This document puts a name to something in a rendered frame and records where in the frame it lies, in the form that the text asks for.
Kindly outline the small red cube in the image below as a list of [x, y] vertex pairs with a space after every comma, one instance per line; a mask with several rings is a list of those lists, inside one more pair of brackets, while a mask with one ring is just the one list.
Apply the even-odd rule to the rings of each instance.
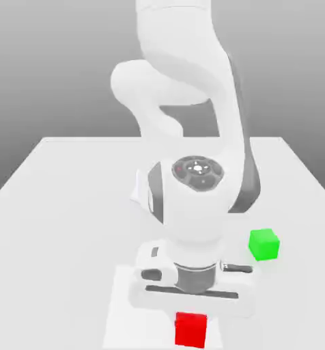
[[175, 344], [203, 349], [206, 343], [208, 317], [205, 314], [177, 312]]

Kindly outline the small green cube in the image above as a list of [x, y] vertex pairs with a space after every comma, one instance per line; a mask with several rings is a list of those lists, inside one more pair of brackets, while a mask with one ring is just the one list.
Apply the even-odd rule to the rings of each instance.
[[252, 230], [249, 236], [249, 250], [256, 261], [273, 260], [278, 257], [280, 240], [270, 228]]

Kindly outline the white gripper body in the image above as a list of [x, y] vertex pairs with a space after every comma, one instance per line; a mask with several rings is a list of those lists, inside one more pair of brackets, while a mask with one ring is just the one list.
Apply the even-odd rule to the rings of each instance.
[[211, 289], [198, 295], [135, 278], [129, 282], [128, 300], [135, 308], [251, 317], [256, 311], [256, 289], [249, 275], [222, 275]]

